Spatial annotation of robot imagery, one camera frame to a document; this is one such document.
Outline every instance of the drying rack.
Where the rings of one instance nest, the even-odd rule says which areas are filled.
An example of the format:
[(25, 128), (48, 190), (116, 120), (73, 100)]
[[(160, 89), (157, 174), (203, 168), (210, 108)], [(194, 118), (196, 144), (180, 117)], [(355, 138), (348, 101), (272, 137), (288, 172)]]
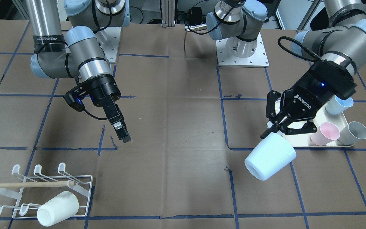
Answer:
[[(10, 205), (0, 205), (0, 215), (2, 213), (2, 210), (5, 208), (13, 209), (12, 218), (17, 219), (29, 219), (29, 218), (36, 218), (36, 216), (25, 216), (28, 212), (28, 210), (36, 210), (41, 204), (35, 204), (35, 203), (22, 203), (20, 205), (20, 201), (22, 199), (22, 193), (25, 188), (28, 187), (68, 187), (84, 197), (87, 198), (87, 204), (86, 206), (80, 206), (80, 209), (85, 209), (85, 212), (83, 215), (82, 213), (77, 213), (75, 216), (87, 216), (88, 208), (90, 207), (90, 198), (91, 198), (91, 189), (93, 186), (93, 176), (92, 175), (81, 175), (81, 176), (73, 176), (70, 175), (68, 172), (66, 172), (66, 164), (60, 163), (58, 165), (57, 173), (60, 176), (55, 177), (49, 177), (42, 174), (42, 166), (36, 165), (33, 171), (34, 177), (27, 177), (19, 173), (20, 165), (16, 164), (14, 165), (12, 169), (12, 175), (19, 180), (22, 181), (22, 183), (2, 183), (0, 184), (0, 195), (5, 197), (10, 197), (13, 199), (16, 199), (16, 204), (14, 206)], [(20, 187), (19, 192), (9, 190), (7, 188), (18, 188)]]

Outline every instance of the tray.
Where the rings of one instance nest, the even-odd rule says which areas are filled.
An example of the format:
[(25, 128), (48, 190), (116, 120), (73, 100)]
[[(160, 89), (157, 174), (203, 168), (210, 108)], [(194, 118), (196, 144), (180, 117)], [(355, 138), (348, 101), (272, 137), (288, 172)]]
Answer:
[[(324, 122), (330, 122), (337, 126), (337, 128), (342, 131), (347, 126), (347, 120), (344, 116), (344, 113), (340, 113), (338, 115), (331, 115), (327, 113), (324, 109), (327, 103), (318, 110), (316, 117), (313, 119), (314, 124), (319, 127)], [(278, 113), (280, 111), (280, 100), (275, 102), (275, 112)], [(289, 128), (301, 128), (306, 121), (294, 122), (289, 125)], [(313, 133), (302, 134), (302, 135), (282, 135), (293, 147), (351, 147), (352, 145), (343, 145), (338, 140), (327, 143), (327, 145), (315, 145), (310, 137)]]

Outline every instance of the wooden dowel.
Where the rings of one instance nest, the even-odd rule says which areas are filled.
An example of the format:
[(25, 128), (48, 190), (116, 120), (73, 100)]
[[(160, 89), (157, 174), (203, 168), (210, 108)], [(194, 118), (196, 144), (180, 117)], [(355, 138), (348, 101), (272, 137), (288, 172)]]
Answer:
[[(68, 184), (70, 186), (75, 186), (75, 181), (70, 181)], [(0, 183), (0, 188), (39, 188), (39, 187), (67, 187), (67, 181)]]

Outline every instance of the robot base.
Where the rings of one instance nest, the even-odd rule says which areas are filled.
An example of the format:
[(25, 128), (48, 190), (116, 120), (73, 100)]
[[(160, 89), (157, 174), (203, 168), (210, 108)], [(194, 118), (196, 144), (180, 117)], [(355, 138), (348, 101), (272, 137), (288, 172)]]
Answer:
[(239, 58), (230, 54), (225, 48), (228, 39), (215, 41), (217, 49), (218, 66), (220, 67), (248, 67), (248, 68), (264, 68), (269, 67), (268, 57), (266, 56), (265, 47), (261, 34), (257, 38), (257, 48), (252, 56), (248, 58)]
[(119, 41), (121, 39), (120, 27), (109, 27), (96, 35), (100, 47), (104, 50), (106, 58), (114, 64), (118, 56)]

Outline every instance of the cup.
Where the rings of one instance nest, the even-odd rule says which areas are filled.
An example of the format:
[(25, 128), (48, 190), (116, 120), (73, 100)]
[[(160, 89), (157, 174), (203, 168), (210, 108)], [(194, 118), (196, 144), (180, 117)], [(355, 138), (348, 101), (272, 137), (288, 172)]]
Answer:
[(311, 141), (315, 145), (326, 145), (329, 142), (339, 139), (340, 130), (336, 125), (329, 122), (324, 122), (319, 126), (316, 133), (311, 136)]
[(43, 226), (52, 226), (74, 216), (79, 207), (77, 197), (64, 191), (39, 207), (37, 220)]
[(339, 142), (343, 145), (352, 145), (364, 139), (366, 139), (366, 127), (359, 122), (351, 122), (340, 132)]
[(248, 171), (266, 181), (296, 158), (296, 151), (282, 136), (270, 133), (245, 159)]
[(352, 107), (354, 100), (352, 97), (342, 100), (337, 96), (334, 96), (324, 107), (324, 109), (331, 115), (338, 115), (348, 108)]

